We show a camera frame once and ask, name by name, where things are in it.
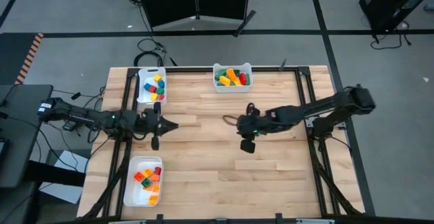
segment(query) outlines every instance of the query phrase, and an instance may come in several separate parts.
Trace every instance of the black equipment box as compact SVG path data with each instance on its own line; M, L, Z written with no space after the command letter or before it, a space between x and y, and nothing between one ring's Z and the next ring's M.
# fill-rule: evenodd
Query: black equipment box
M360 0L373 31L392 31L423 0Z

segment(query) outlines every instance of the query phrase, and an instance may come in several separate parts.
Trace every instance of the green block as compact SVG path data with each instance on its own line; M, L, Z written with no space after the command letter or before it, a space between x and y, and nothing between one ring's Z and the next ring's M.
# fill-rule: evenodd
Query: green block
M158 95L164 94L164 88L157 88L157 94Z
M220 81L220 77L222 75L226 75L226 70L220 70L219 72L216 73L216 76L214 78L216 79L216 81Z
M152 182L149 179L144 179L142 182L143 187L149 187L149 186L151 186L151 184L152 184Z
M250 75L249 75L249 73L246 73L246 74L245 74L245 78L247 79L245 85L246 85L246 86L250 86Z

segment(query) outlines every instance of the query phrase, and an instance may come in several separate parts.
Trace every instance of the white plastic bin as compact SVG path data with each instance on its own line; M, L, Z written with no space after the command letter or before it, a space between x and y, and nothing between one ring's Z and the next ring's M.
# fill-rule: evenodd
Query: white plastic bin
M140 182L134 179L134 175L137 172L142 172L146 169L154 169L155 167L161 168L160 174L160 190L158 193L146 191ZM125 195L123 196L123 203L130 207L154 207L160 202L161 191L163 190L163 162L159 157L148 156L136 156L130 160L130 166L128 167L127 185L125 188ZM149 197L151 195L158 195L156 205L149 205Z
M220 70L227 70L232 68L234 70L239 70L241 73L247 73L250 75L250 85L248 86L217 86L218 81L216 81L215 76L216 73ZM212 66L212 80L214 82L214 88L216 92L221 93L240 93L240 92L249 92L250 88L253 85L253 74L252 74L252 66L249 63L245 63L243 65L234 65L234 66L222 66L219 64L214 64Z
M158 88L158 84L156 81L154 81L154 75L160 75L162 77L162 80L164 81L164 99L163 100L151 100L151 93L146 91L144 89L144 85L146 83L149 83L151 85L154 85ZM140 79L140 88L138 91L138 98L137 102L146 104L146 105L153 105L154 102L160 102L161 106L165 105L167 103L167 81L165 78L165 68L164 67L149 67L145 69L140 69L138 71L138 76Z

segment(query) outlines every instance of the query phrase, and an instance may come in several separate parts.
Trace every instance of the blue block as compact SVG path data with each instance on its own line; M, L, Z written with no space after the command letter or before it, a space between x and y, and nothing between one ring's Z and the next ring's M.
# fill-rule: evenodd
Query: blue block
M161 80L161 81L158 81L158 86L160 87L160 88L164 88L164 81L163 80Z
M146 83L143 87L146 91L149 91L149 88L151 88L151 85L149 83Z

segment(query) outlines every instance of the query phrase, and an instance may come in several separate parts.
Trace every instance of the toy block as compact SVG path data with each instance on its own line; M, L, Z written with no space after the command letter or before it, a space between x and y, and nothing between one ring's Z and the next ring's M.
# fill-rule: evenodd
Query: toy block
M156 175L156 174L152 175L151 176L151 181L153 181L155 183L158 183L160 181L160 176Z
M226 74L228 75L228 77L229 77L229 79L230 79L231 81L235 81L235 80L237 79L237 76L236 76L236 74L235 74L235 72L233 71L232 68L228 69L228 70L226 71Z
M231 80L227 77L221 76L220 77L220 83L225 85L225 86L230 86L231 85Z
M156 82L161 81L161 76L160 75L154 75L154 81L156 81Z
M158 98L158 94L154 94L154 93L151 94L151 100L152 101L157 100L157 98Z
M144 179L143 182L142 182L142 186L143 187L149 187L151 185L152 185L152 182L149 179Z
M157 204L157 201L158 201L157 195L152 195L151 197L149 197L149 205L154 206Z
M245 76L244 73L239 74L239 81L241 82L241 84L244 86L247 83L247 77Z
M164 88L157 88L157 94L159 95L164 94Z
M156 92L157 91L157 87L156 86L150 86L148 89L149 92Z
M220 77L221 77L221 76L225 76L225 75L226 75L226 71L225 71L225 70L220 70L219 72L216 73L216 76L214 77L214 79L215 79L216 81L219 81L219 80L220 80Z
M160 184L154 184L154 189L152 191L158 193L160 191Z
M154 174L160 175L161 174L161 167L158 167L158 166L155 167Z
M161 80L161 81L158 81L158 86L160 87L160 88L164 88L164 81L163 80Z
M144 180L144 175L143 175L142 173L140 173L140 172L137 172L137 173L134 175L134 179L136 179L136 180L139 181L139 182L142 182L142 181Z
M151 169L146 169L142 172L142 174L144 175L144 177L148 178L148 177L152 176L153 172Z
M248 73L245 74L245 79L247 80L245 85L250 86L250 75Z
M234 83L236 86L242 86L242 84L241 84L241 82L239 81L239 79L236 79L235 81L233 81L233 83Z
M146 84L143 86L143 88L144 88L146 91L149 91L149 88L151 88L151 85L150 85L149 83L146 83Z

